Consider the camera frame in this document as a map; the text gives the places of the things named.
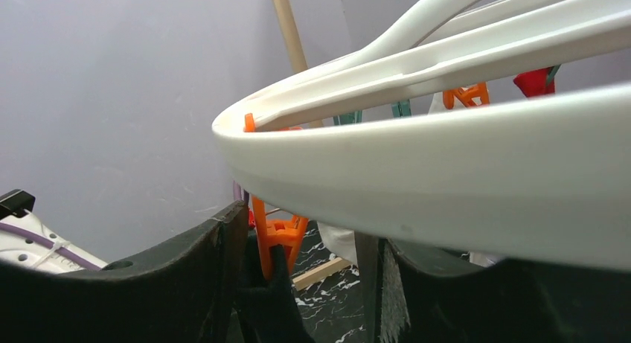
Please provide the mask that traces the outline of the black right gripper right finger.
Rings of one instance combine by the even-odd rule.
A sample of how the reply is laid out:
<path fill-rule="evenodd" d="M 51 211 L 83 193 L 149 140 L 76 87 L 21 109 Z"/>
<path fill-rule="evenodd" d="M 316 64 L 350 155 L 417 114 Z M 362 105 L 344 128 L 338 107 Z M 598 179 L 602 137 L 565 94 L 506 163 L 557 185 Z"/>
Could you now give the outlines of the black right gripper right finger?
<path fill-rule="evenodd" d="M 356 235 L 369 342 L 628 342 L 630 274 Z"/>

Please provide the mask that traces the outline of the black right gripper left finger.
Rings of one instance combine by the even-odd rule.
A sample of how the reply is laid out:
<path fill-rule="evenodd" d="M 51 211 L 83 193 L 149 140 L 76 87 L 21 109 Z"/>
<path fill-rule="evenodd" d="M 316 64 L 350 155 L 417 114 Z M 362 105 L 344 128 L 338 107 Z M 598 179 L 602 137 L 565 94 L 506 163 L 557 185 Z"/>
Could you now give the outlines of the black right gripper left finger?
<path fill-rule="evenodd" d="M 225 342 L 248 236 L 236 201 L 100 271 L 1 265 L 3 342 Z"/>

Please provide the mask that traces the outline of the white round clip hanger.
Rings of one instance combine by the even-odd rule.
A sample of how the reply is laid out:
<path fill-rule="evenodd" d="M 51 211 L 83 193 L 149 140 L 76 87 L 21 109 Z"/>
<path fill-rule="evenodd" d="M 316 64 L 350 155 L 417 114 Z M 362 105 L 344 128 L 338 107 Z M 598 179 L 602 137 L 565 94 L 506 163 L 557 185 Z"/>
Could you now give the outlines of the white round clip hanger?
<path fill-rule="evenodd" d="M 630 270 L 630 84 L 305 129 L 630 46 L 630 0 L 420 0 L 363 49 L 223 110 L 217 146 L 252 196 L 440 247 Z"/>

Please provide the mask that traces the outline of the black sock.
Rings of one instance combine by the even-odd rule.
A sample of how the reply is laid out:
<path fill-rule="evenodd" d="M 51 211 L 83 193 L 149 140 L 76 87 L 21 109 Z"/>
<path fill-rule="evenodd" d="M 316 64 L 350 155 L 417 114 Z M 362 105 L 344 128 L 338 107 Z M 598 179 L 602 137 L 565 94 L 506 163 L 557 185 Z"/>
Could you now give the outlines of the black sock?
<path fill-rule="evenodd" d="M 269 250 L 272 276 L 263 276 L 257 237 L 249 233 L 234 296 L 238 313 L 254 329 L 260 342 L 313 342 L 295 302 L 284 248 Z"/>

